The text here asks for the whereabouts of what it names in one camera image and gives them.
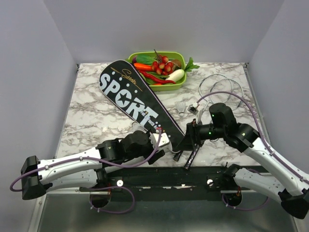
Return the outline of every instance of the red chili pepper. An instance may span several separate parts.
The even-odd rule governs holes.
[[[145,78],[149,78],[157,83],[160,83],[160,84],[167,84],[167,83],[172,83],[172,84],[175,84],[174,81],[171,81],[171,80],[161,80],[161,79],[158,79],[156,78],[155,76],[149,74],[149,73],[146,73],[146,72],[143,72],[143,71],[140,71],[141,74],[143,74],[143,76]]]

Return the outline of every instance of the gray wall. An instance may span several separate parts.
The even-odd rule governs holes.
[[[0,31],[0,228],[25,232],[34,201],[9,185],[26,157],[55,154],[76,64],[41,0],[1,1]]]
[[[309,1],[286,0],[249,64],[274,147],[309,172]]]
[[[44,0],[78,62],[136,51],[195,61],[248,62],[283,0]]]

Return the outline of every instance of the green tray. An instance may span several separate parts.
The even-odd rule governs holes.
[[[160,52],[160,51],[158,51],[157,53],[160,54],[160,55],[163,55],[163,56],[167,56],[169,59],[178,59],[182,64],[182,68],[185,67],[184,58],[180,53],[178,53],[178,52]],[[129,58],[128,58],[129,62],[132,62],[132,59],[137,54],[145,54],[145,55],[155,57],[155,52],[136,52],[136,53],[133,53],[131,56],[129,56]],[[175,84],[165,84],[165,85],[161,85],[161,86],[150,85],[150,88],[153,91],[177,90],[183,85],[183,83],[186,81],[186,79],[187,79],[187,73],[185,72],[183,78],[180,79],[179,81],[177,81]]]

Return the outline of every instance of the white shuttlecock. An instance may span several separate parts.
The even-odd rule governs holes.
[[[183,117],[184,110],[185,110],[185,102],[183,102],[183,101],[176,102],[176,109],[177,109],[177,111],[179,113],[179,116]]]

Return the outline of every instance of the white marble tabletop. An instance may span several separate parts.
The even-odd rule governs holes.
[[[199,83],[211,74],[222,74],[237,81],[243,88],[244,98],[255,108],[252,93],[241,64],[197,64],[200,65],[200,68],[187,74],[187,81],[179,90],[155,92],[183,131],[185,131],[186,123],[192,121],[195,117],[187,111],[184,117],[179,117],[175,102],[185,101],[186,106],[196,102],[199,99]],[[107,65],[107,63],[81,64],[58,148],[58,158],[90,149],[104,140],[116,137],[123,138],[133,132],[133,121],[114,106],[99,89],[98,78]],[[202,85],[202,93],[208,93],[214,83],[222,79],[224,77],[216,75],[205,80]],[[239,85],[228,80],[220,81],[213,88],[213,91],[231,91],[231,83],[234,93],[241,94]],[[227,95],[213,97],[214,102],[226,100]],[[226,102],[232,109],[236,108],[238,103],[239,101],[235,97],[231,97]],[[202,117],[204,123],[211,121],[208,107]],[[233,112],[238,122],[247,123],[256,128],[252,115],[244,104]],[[190,152],[184,152],[180,160],[175,162],[173,160],[174,154],[167,153],[152,166],[183,166],[189,155]],[[239,165],[258,165],[256,161],[227,146],[220,139],[217,142],[206,141],[192,166],[217,166],[225,161]]]

